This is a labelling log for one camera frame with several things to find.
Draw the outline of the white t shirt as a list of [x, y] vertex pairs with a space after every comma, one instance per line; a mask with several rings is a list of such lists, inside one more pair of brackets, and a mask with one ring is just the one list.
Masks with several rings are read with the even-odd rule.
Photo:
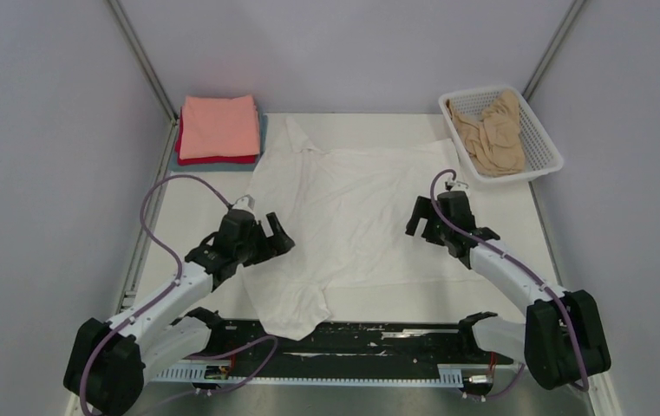
[[328, 288], [475, 280], [446, 249], [405, 232], [434, 176], [458, 165], [446, 140], [323, 150], [294, 119], [282, 121], [247, 191], [255, 213], [274, 213], [295, 245], [240, 273], [265, 331], [304, 338], [333, 314]]

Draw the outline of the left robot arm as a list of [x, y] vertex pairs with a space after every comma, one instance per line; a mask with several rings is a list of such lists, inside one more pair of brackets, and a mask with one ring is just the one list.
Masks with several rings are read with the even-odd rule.
[[295, 245], [274, 212], [267, 235], [252, 211], [233, 206], [217, 231], [191, 249], [160, 289], [105, 322], [78, 329], [63, 385], [106, 415], [126, 413], [157, 374], [190, 355], [220, 357], [227, 346], [218, 312], [196, 307], [240, 266], [288, 253]]

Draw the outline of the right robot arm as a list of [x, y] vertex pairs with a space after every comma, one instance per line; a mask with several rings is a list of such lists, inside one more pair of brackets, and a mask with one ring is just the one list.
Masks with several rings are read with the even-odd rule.
[[510, 322], [492, 312], [461, 320], [457, 349], [467, 361], [490, 352], [524, 364], [546, 390], [586, 383], [611, 369], [611, 354], [595, 298], [549, 284], [517, 259], [500, 236], [475, 223], [467, 194], [447, 191], [416, 199], [406, 234], [442, 246], [485, 277], [524, 315]]

